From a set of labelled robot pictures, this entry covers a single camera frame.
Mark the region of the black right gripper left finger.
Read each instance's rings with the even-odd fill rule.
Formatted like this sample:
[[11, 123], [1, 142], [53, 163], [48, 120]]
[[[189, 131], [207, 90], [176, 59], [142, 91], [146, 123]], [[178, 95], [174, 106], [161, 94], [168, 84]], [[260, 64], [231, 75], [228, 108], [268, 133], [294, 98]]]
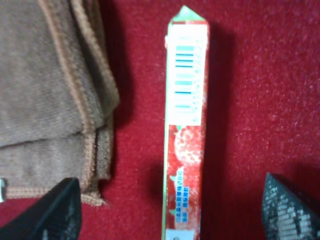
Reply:
[[79, 180], [67, 177], [0, 228], [2, 240], [77, 240], [82, 227]]

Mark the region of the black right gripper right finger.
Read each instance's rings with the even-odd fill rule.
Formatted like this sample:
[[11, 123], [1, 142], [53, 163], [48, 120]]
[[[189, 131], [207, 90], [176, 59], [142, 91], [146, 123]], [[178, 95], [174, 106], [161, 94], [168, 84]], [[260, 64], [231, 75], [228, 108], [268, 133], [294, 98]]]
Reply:
[[261, 222], [267, 240], [318, 240], [320, 201], [282, 175], [268, 173]]

